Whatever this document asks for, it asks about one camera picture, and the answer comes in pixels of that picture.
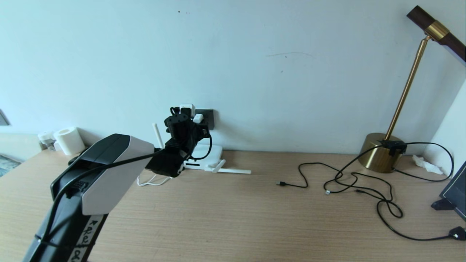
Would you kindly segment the white paper towel roll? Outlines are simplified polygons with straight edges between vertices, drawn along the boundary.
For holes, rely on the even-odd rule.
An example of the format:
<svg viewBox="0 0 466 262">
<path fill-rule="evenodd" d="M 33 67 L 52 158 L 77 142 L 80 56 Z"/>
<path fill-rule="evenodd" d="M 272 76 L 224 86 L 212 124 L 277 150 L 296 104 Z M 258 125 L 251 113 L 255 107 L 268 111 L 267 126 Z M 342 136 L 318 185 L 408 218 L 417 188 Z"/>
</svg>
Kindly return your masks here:
<svg viewBox="0 0 466 262">
<path fill-rule="evenodd" d="M 75 155 L 85 150 L 85 144 L 77 127 L 68 127 L 53 133 L 53 136 L 65 155 Z"/>
</svg>

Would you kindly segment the small white container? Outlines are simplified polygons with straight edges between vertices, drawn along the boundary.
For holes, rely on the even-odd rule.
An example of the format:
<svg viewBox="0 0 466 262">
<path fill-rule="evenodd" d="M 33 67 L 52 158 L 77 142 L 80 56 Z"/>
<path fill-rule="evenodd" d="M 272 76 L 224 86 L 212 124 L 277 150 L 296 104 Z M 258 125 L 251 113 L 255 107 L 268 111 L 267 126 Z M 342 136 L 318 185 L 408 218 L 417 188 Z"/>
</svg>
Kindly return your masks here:
<svg viewBox="0 0 466 262">
<path fill-rule="evenodd" d="M 56 151 L 55 149 L 55 138 L 51 131 L 45 131 L 37 134 L 39 141 L 49 150 Z"/>
</svg>

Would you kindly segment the brass desk lamp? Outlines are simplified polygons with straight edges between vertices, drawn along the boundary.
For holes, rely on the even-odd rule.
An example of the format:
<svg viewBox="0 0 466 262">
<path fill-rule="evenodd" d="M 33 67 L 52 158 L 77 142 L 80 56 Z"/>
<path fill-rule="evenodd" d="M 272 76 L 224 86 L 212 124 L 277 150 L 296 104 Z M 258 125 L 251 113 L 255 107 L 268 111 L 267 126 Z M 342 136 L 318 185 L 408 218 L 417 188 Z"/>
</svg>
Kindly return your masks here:
<svg viewBox="0 0 466 262">
<path fill-rule="evenodd" d="M 358 158 L 359 163 L 365 168 L 383 174 L 393 172 L 403 154 L 389 156 L 388 150 L 383 148 L 379 141 L 401 140 L 393 136 L 393 131 L 414 82 L 418 67 L 424 56 L 428 43 L 430 41 L 434 41 L 435 43 L 443 46 L 456 55 L 456 57 L 459 58 L 459 61 L 466 66 L 466 44 L 461 42 L 461 40 L 459 40 L 445 25 L 431 16 L 419 5 L 410 10 L 406 16 L 421 28 L 421 30 L 423 30 L 425 37 L 421 40 L 416 51 L 413 65 L 396 106 L 394 115 L 390 121 L 388 130 L 386 133 L 368 134 L 364 140 Z"/>
</svg>

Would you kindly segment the crumpled white tissue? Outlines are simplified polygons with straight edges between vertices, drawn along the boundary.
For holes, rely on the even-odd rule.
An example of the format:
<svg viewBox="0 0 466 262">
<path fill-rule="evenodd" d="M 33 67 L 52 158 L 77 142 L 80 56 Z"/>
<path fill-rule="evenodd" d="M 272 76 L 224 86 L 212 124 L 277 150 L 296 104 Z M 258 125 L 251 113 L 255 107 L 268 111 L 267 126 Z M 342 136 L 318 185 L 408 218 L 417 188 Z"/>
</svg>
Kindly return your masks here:
<svg viewBox="0 0 466 262">
<path fill-rule="evenodd" d="M 425 161 L 425 159 L 422 156 L 413 155 L 412 159 L 414 163 L 416 164 L 416 166 L 424 168 L 428 172 L 432 172 L 434 174 L 439 174 L 439 175 L 444 174 L 443 171 L 441 171 L 441 169 L 438 166 Z"/>
</svg>

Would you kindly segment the dark framed panel on stand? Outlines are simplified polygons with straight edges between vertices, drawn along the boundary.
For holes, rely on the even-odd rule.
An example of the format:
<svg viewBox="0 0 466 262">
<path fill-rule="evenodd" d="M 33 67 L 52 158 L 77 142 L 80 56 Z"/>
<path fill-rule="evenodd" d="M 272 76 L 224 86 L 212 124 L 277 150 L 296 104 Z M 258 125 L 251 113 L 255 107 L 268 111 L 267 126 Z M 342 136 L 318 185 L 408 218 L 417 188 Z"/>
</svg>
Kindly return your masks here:
<svg viewBox="0 0 466 262">
<path fill-rule="evenodd" d="M 431 207 L 436 211 L 454 211 L 466 222 L 466 162 L 442 190 L 440 200 Z"/>
</svg>

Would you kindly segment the grey wall socket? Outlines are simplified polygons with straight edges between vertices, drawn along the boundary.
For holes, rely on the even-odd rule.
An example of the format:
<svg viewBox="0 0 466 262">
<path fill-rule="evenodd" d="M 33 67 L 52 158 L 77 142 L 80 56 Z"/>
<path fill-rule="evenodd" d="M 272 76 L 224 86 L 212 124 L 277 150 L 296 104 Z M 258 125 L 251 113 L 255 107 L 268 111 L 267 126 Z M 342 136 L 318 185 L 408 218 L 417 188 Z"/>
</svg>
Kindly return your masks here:
<svg viewBox="0 0 466 262">
<path fill-rule="evenodd" d="M 213 109 L 196 109 L 196 114 L 203 114 L 204 120 L 202 123 L 210 123 L 211 130 L 215 128 L 215 118 L 214 118 L 214 110 Z"/>
</svg>

